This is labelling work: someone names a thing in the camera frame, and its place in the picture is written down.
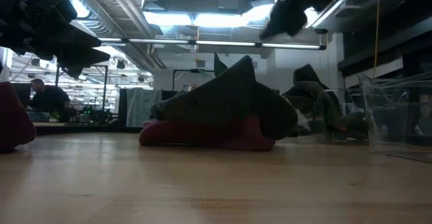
overhead light fixture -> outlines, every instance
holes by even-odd
[[[324,10],[321,14],[318,15],[318,18],[314,21],[308,24],[306,28],[308,27],[317,27],[319,24],[321,24],[321,22],[323,22],[326,18],[328,18],[330,16],[330,14],[332,14],[340,5],[342,5],[344,3],[345,0],[337,0],[333,5],[331,5],[328,9]]]
[[[249,11],[243,13],[242,17],[248,22],[258,22],[270,16],[274,4],[260,5],[253,7]]]
[[[115,47],[124,47],[126,43],[102,43],[102,46],[115,46]]]
[[[131,43],[153,43],[159,45],[187,45],[189,41],[187,40],[177,40],[177,39],[151,39],[151,38],[131,38],[129,39]]]
[[[225,46],[242,46],[242,47],[253,47],[255,43],[250,42],[230,42],[230,41],[207,41],[197,40],[198,45],[225,45]]]
[[[276,43],[263,43],[264,48],[274,49],[321,49],[321,45],[296,45],[296,44],[276,44]]]
[[[278,44],[278,43],[254,43],[241,41],[212,41],[212,40],[175,40],[156,38],[123,38],[124,43],[150,43],[166,45],[221,45],[238,47],[258,47],[273,49],[325,49],[322,45],[299,45],[299,44]]]
[[[186,13],[155,13],[143,12],[149,24],[158,26],[191,25],[192,20]]]
[[[237,28],[247,24],[248,21],[242,18],[241,15],[219,13],[200,13],[194,21],[194,25],[205,28]]]
[[[102,42],[121,42],[121,38],[99,38]]]

wooden table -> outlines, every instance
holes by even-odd
[[[0,155],[0,223],[432,223],[432,165],[368,146],[290,138],[234,152],[137,138],[41,136]]]

man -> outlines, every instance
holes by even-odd
[[[47,86],[41,79],[34,79],[32,82],[33,91],[36,94],[30,103],[37,111],[62,113],[69,108],[69,96],[61,88]]]

red fabric object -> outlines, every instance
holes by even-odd
[[[32,142],[36,130],[10,82],[0,82],[0,151]]]
[[[268,151],[275,141],[262,135],[255,116],[222,125],[184,121],[146,121],[140,133],[143,146],[160,144],[205,145],[228,150]]]

computer monitor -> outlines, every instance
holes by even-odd
[[[12,83],[13,89],[22,104],[27,107],[30,104],[30,93],[32,91],[32,85],[30,83]]]

